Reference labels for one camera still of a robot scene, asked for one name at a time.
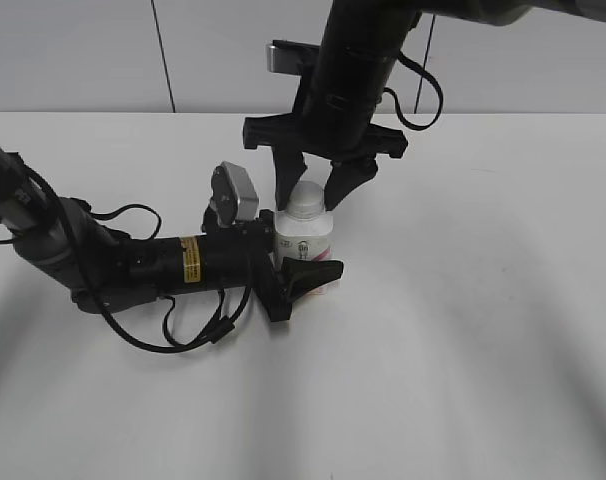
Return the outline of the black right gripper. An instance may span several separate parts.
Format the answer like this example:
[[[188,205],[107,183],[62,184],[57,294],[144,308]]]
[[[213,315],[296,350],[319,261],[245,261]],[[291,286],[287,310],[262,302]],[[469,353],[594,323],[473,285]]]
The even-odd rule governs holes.
[[[372,117],[407,33],[405,1],[333,2],[317,61],[297,76],[291,111],[245,119],[244,147],[272,147],[278,210],[286,209],[306,171],[302,152],[335,160],[324,187],[326,209],[378,172],[374,157],[342,160],[403,155],[404,134],[373,124]]]

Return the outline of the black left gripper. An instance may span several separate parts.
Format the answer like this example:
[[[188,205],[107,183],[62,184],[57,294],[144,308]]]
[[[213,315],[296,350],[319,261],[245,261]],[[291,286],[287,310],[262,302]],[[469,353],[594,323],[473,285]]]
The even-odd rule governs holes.
[[[292,304],[308,293],[339,280],[339,260],[304,261],[284,258],[281,276],[272,263],[274,213],[268,209],[247,222],[218,225],[208,209],[202,233],[162,241],[162,292],[188,294],[249,287],[272,322],[290,319]]]

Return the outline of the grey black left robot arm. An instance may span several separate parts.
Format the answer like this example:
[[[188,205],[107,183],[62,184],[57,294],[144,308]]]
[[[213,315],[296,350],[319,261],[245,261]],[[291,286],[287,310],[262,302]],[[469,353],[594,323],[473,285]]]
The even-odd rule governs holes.
[[[61,203],[71,225],[69,243],[52,201],[28,174],[19,154],[0,147],[0,222],[15,252],[65,286],[77,307],[121,312],[166,296],[247,287],[272,322],[286,321],[295,301],[341,278],[338,260],[287,259],[275,267],[274,214],[259,209],[247,171],[230,162],[214,170],[213,195],[199,235],[135,239],[105,226],[117,211],[99,214],[77,198]]]

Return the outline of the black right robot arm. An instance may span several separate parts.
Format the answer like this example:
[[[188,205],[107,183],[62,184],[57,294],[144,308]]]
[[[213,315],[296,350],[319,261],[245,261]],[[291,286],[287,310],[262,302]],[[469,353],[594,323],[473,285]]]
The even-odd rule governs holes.
[[[372,119],[383,95],[397,95],[387,85],[396,64],[431,84],[439,99],[444,97],[435,76],[402,51],[423,14],[503,27],[532,9],[606,23],[606,1],[344,0],[331,4],[320,44],[268,44],[270,71],[298,77],[298,89],[290,112],[246,118],[242,139],[248,150],[271,149],[277,208],[287,206],[307,169],[307,154],[331,165],[323,197],[327,210],[376,176],[378,155],[404,155],[404,132]]]

